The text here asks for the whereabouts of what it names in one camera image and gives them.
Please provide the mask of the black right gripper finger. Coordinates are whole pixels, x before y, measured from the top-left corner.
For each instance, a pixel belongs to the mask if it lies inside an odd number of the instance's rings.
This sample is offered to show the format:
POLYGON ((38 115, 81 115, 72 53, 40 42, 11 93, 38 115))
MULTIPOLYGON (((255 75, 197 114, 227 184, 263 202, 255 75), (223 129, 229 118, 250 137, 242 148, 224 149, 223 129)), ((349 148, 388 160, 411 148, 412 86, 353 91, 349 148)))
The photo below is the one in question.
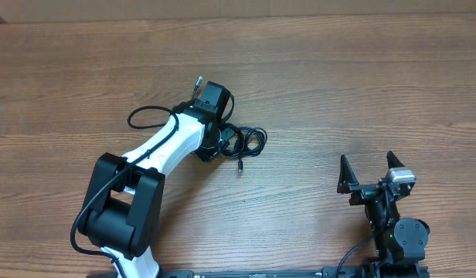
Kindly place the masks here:
POLYGON ((388 169, 404 167, 404 164, 399 160, 399 158, 392 151, 388 151, 386 153, 386 160, 388 164, 388 169))
POLYGON ((337 193, 348 194, 356 186, 359 186, 359 181, 353 172, 349 160, 345 154, 340 157, 340 172, 338 178, 337 193))

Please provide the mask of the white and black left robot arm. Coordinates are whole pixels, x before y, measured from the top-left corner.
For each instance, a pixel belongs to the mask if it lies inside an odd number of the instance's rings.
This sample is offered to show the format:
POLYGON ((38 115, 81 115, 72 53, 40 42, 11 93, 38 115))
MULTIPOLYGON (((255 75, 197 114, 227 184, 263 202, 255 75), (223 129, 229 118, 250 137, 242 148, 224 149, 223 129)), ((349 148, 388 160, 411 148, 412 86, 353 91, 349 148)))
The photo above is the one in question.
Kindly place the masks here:
POLYGON ((165 179, 188 155, 213 161, 229 144, 225 126, 234 97, 208 82, 201 97, 168 110, 169 119, 140 147, 121 156, 105 153, 94 166, 70 243, 79 253, 105 256, 113 277, 157 277, 151 236, 158 228, 165 179))

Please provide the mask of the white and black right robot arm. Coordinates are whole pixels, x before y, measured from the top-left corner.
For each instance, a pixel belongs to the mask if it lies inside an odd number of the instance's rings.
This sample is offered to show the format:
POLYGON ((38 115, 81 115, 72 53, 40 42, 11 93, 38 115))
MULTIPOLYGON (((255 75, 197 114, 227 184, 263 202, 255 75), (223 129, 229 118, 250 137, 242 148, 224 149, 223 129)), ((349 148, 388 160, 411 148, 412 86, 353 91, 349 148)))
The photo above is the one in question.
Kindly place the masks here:
POLYGON ((375 184, 359 183, 349 160, 340 158, 337 193, 349 194, 349 204, 365 207, 380 263, 411 266, 425 258, 430 228, 425 222, 400 216, 396 203, 410 196, 417 177, 397 156, 386 154, 388 171, 375 184))

